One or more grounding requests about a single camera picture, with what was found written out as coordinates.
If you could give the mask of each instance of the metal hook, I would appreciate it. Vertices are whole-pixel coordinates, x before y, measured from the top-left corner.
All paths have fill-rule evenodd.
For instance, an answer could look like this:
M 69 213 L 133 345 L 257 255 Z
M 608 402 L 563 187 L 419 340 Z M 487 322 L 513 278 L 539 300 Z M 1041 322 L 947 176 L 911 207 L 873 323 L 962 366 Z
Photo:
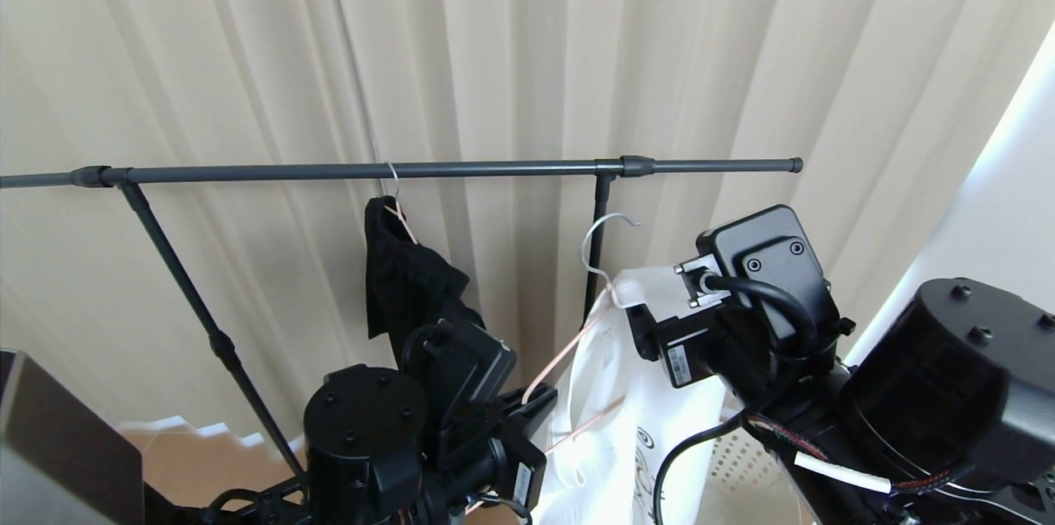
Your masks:
M 396 195 L 392 195 L 392 197 L 396 198 L 396 202 L 399 202 L 399 175 L 396 175 L 396 168 L 394 168 L 394 166 L 390 163 L 390 161 L 385 160 L 385 164 L 388 164 L 389 171 L 392 172 L 392 179 L 396 179 Z M 385 184 L 384 182 L 381 182 L 381 187 L 382 188 L 384 188 L 384 184 Z
M 593 267 L 593 266 L 591 266 L 590 261 L 588 261 L 588 259 L 587 259 L 587 242 L 589 242 L 590 237 L 593 235 L 594 231 L 596 231 L 596 229 L 598 228 L 598 226 L 606 223 L 606 221 L 609 221 L 609 220 L 611 220 L 611 218 L 614 218 L 614 217 L 621 217 L 621 218 L 624 218 L 624 220 L 627 221 L 627 225 L 630 225 L 630 226 L 640 226 L 641 225 L 640 221 L 634 220 L 633 217 L 629 217 L 625 213 L 618 213 L 618 212 L 616 212 L 616 213 L 607 214 L 607 216 L 599 217 L 599 218 L 597 218 L 594 221 L 594 223 L 590 227 L 589 231 L 587 231 L 586 235 L 582 237 L 582 244 L 580 244 L 580 246 L 579 246 L 579 259 L 581 259 L 582 266 L 586 268 L 587 272 L 592 272 L 592 273 L 598 274 L 598 276 L 600 276 L 600 277 L 603 277 L 605 281 L 609 286 L 609 288 L 612 288 L 612 278 L 609 276 L 608 272 L 605 272 L 603 270 L 600 270 L 599 267 Z M 619 302 L 615 298 L 615 291 L 614 290 L 612 291 L 612 300 L 615 300 L 616 307 L 619 306 Z

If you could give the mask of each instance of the wooden floor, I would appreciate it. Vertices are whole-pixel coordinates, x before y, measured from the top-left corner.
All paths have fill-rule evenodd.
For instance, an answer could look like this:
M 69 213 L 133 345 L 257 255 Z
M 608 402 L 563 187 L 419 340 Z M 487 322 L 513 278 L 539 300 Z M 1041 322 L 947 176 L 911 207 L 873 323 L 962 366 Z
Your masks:
M 147 483 L 181 506 L 207 506 L 224 490 L 260 490 L 292 475 L 268 446 L 246 447 L 227 433 L 202 436 L 183 425 L 160 432 L 133 429 L 123 434 L 142 453 Z M 298 455 L 304 464 L 304 452 Z M 495 507 L 474 511 L 467 523 L 512 525 L 517 519 L 507 508 Z

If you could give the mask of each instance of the barcode label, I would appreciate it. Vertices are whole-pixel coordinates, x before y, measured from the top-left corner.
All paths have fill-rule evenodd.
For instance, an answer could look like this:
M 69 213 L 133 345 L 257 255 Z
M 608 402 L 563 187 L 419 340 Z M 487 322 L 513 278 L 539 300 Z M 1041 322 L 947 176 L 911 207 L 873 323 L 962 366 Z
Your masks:
M 531 469 L 524 464 L 518 464 L 517 483 L 513 486 L 513 500 L 528 506 L 528 490 L 531 489 Z
M 678 386 L 689 383 L 692 375 L 689 374 L 689 358 L 685 355 L 685 346 L 668 349 L 667 358 L 670 359 L 670 374 L 674 375 L 674 383 Z

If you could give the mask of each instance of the black metal rod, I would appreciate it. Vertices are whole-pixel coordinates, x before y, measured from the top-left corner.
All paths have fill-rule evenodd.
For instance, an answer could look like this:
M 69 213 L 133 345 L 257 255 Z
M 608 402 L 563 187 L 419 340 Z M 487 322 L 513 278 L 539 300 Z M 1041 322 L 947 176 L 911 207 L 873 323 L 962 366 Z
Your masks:
M 594 184 L 594 218 L 593 221 L 597 221 L 599 217 L 605 216 L 608 213 L 608 197 L 612 192 L 612 182 L 615 180 L 615 176 L 611 175 L 598 175 L 597 181 Z M 605 246 L 605 226 L 600 225 L 598 228 L 594 229 L 593 235 L 590 236 L 590 265 L 592 267 L 600 266 L 600 252 L 601 248 Z M 590 310 L 593 307 L 594 297 L 597 295 L 597 274 L 593 272 L 587 272 L 587 296 L 583 300 L 582 306 L 582 319 L 586 322 L 587 317 L 590 315 Z
M 264 430 L 267 431 L 271 441 L 279 447 L 279 452 L 282 453 L 283 459 L 289 464 L 289 468 L 293 469 L 293 474 L 303 477 L 304 468 L 301 467 L 301 462 L 296 461 L 296 455 L 293 454 L 289 443 L 279 429 L 279 424 L 271 416 L 267 405 L 264 404 L 264 400 L 261 398 L 260 393 L 256 391 L 256 387 L 253 387 L 249 375 L 246 374 L 245 368 L 242 367 L 242 361 L 238 361 L 237 353 L 234 352 L 233 342 L 216 325 L 205 302 L 202 300 L 197 289 L 194 288 L 194 281 L 191 280 L 187 270 L 184 269 L 184 265 L 179 261 L 179 255 L 173 250 L 172 244 L 169 242 L 168 236 L 165 235 L 165 231 L 161 229 L 161 225 L 157 220 L 157 217 L 154 216 L 153 210 L 150 209 L 147 195 L 143 194 L 138 184 L 134 183 L 120 184 L 119 190 L 124 194 L 124 198 L 128 199 L 129 206 L 132 207 L 136 216 L 139 217 L 139 221 L 141 221 L 143 229 L 146 229 L 147 235 L 153 240 L 154 247 L 157 248 L 158 254 L 161 255 L 165 266 L 168 267 L 176 284 L 179 285 L 184 296 L 187 296 L 187 303 L 194 310 L 194 314 L 197 315 L 202 327 L 205 328 L 209 336 L 209 346 L 211 346 L 212 351 L 217 358 L 223 361 L 224 367 L 234 377 L 234 383 L 242 390 L 242 394 L 245 394 L 246 401 L 249 402 L 249 406 L 256 413 L 256 417 L 260 419 L 261 424 L 264 424 Z
M 392 163 L 400 179 L 444 176 L 645 176 L 656 172 L 799 172 L 802 158 L 769 160 L 652 160 L 645 157 L 599 160 L 494 160 L 445 163 Z M 91 183 L 91 169 L 101 183 Z M 228 180 L 385 179 L 388 164 L 249 164 L 187 168 L 87 168 L 42 175 L 0 176 L 0 188 L 115 187 L 123 183 L 204 183 Z

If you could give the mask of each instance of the black garment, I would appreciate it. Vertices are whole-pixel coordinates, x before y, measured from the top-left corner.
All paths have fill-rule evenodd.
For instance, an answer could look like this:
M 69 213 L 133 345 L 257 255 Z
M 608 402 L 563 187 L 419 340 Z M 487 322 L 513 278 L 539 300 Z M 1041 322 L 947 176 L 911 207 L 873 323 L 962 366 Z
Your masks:
M 403 344 L 418 327 L 442 318 L 467 319 L 482 329 L 483 319 L 461 300 L 468 276 L 438 252 L 416 246 L 385 206 L 396 210 L 396 198 L 385 195 L 366 205 L 366 323 L 370 337 L 388 334 L 401 364 Z

